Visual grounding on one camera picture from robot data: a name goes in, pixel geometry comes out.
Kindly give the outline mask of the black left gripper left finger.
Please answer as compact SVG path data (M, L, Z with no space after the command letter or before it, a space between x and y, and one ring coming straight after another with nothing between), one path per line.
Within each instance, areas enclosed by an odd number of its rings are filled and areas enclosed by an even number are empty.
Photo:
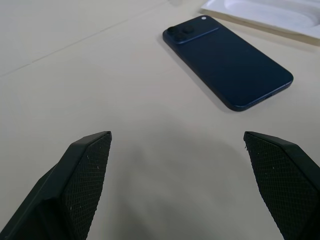
M85 240L102 194L112 133L73 142L34 185L0 233L2 240Z

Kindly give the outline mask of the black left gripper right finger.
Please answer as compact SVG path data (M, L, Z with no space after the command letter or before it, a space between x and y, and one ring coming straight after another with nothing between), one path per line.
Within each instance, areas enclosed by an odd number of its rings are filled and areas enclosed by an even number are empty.
M320 168L295 143L247 131L259 193L285 240L320 238Z

